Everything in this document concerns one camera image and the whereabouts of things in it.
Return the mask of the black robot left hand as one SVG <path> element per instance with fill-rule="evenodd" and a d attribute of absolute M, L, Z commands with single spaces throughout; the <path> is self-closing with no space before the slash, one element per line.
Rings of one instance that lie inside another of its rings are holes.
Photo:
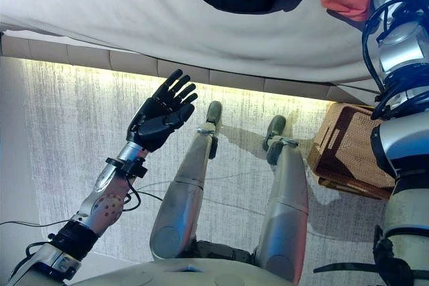
<path fill-rule="evenodd" d="M 127 129 L 127 141 L 149 152 L 159 149 L 194 112 L 198 98 L 190 76 L 177 69 L 146 99 Z"/>

